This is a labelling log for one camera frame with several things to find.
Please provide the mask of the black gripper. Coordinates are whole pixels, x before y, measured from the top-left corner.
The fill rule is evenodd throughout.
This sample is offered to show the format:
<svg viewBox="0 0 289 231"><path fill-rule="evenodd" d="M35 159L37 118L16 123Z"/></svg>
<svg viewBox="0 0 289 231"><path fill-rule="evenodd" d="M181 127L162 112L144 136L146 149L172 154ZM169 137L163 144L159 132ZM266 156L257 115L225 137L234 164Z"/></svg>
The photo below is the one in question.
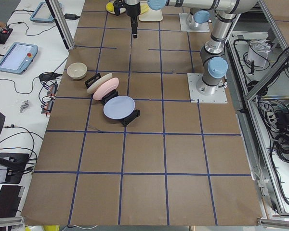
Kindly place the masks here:
<svg viewBox="0 0 289 231"><path fill-rule="evenodd" d="M131 17L131 31L134 39L138 38L138 20L137 16L141 12L140 0L124 0L126 14Z"/></svg>

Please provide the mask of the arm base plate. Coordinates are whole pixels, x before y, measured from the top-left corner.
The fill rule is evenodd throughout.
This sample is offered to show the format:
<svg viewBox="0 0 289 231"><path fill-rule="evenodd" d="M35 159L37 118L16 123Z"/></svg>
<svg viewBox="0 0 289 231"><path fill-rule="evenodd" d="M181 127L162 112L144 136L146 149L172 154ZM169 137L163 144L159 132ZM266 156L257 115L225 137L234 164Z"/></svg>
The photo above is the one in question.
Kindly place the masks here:
<svg viewBox="0 0 289 231"><path fill-rule="evenodd" d="M203 82L202 73L188 73L188 88L191 103L228 103L223 81L217 86L208 86Z"/></svg>
<svg viewBox="0 0 289 231"><path fill-rule="evenodd" d="M198 11L194 15L191 13L179 13L181 31L209 33L208 21L210 13L208 11Z"/></svg>

